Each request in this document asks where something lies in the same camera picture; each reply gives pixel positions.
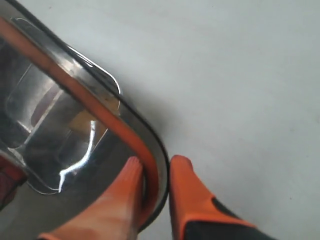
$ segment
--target gray floor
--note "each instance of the gray floor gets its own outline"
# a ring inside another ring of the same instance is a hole
[[[319,239],[319,1],[21,2],[108,69],[225,205]],[[140,239],[171,239],[168,208]]]

